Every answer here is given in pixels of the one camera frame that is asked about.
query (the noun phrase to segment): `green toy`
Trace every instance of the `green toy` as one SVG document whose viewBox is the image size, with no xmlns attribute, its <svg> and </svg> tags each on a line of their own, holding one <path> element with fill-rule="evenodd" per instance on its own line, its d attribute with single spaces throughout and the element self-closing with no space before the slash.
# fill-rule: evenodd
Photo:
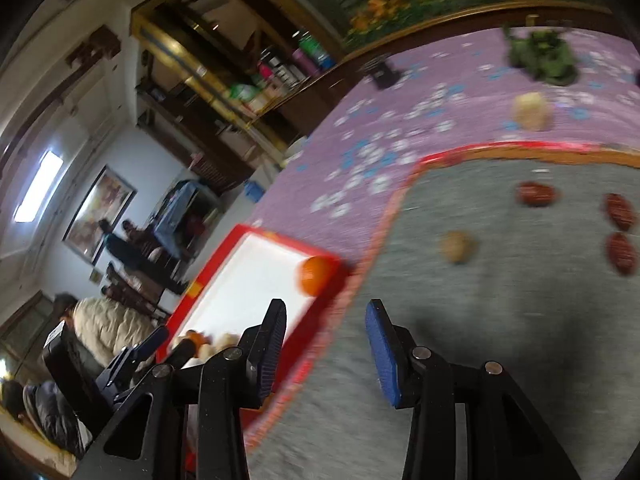
<svg viewBox="0 0 640 480">
<path fill-rule="evenodd" d="M 510 42 L 509 64 L 522 68 L 535 81 L 568 86 L 578 78 L 574 55 L 558 31 L 534 30 L 528 38 L 516 38 L 508 26 L 502 28 Z"/>
</svg>

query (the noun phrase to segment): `black hair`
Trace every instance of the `black hair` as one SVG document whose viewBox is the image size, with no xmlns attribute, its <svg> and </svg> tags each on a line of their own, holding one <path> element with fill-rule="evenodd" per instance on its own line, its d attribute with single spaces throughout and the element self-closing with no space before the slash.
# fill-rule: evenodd
<svg viewBox="0 0 640 480">
<path fill-rule="evenodd" d="M 58 317 L 68 314 L 76 304 L 78 304 L 78 298 L 68 292 L 62 292 L 53 299 L 53 313 Z"/>
<path fill-rule="evenodd" d="M 106 218 L 103 218 L 100 221 L 98 221 L 98 227 L 102 229 L 102 232 L 104 232 L 105 234 L 108 234 L 113 231 L 112 225 L 109 223 L 109 221 Z"/>
<path fill-rule="evenodd" d="M 22 385 L 12 379 L 3 381 L 0 387 L 2 388 L 2 407 L 11 413 L 15 420 L 18 420 L 18 415 L 26 410 L 22 400 Z"/>
</svg>

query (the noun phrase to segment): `framed painting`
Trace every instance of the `framed painting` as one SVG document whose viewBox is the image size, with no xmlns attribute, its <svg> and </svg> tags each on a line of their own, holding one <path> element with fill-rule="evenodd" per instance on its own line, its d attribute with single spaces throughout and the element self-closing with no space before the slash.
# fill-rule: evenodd
<svg viewBox="0 0 640 480">
<path fill-rule="evenodd" d="M 115 226 L 135 195 L 133 186 L 105 166 L 84 196 L 62 241 L 95 265 L 102 252 L 102 231 L 98 222 L 106 218 Z"/>
</svg>

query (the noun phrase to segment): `red date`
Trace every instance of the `red date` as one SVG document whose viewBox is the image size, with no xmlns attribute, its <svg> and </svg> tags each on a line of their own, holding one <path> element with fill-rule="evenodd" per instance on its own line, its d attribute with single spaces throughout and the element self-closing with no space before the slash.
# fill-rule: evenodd
<svg viewBox="0 0 640 480">
<path fill-rule="evenodd" d="M 609 193 L 605 199 L 605 210 L 611 221 L 621 231 L 629 231 L 636 223 L 636 212 L 633 206 L 622 195 Z"/>
<path fill-rule="evenodd" d="M 638 255 L 623 233 L 613 233 L 607 238 L 607 256 L 611 264 L 623 276 L 628 276 L 636 270 Z"/>
<path fill-rule="evenodd" d="M 556 190 L 547 184 L 521 182 L 518 186 L 520 201 L 529 207 L 544 207 L 556 199 Z"/>
</svg>

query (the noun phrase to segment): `yellow sticker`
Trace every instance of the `yellow sticker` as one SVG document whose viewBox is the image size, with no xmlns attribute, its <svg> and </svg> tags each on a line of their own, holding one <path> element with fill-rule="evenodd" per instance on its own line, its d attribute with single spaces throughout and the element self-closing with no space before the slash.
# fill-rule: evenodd
<svg viewBox="0 0 640 480">
<path fill-rule="evenodd" d="M 187 289 L 186 295 L 188 298 L 197 298 L 198 294 L 201 293 L 203 288 L 204 288 L 204 285 L 202 285 L 201 283 L 193 282 Z"/>
</svg>

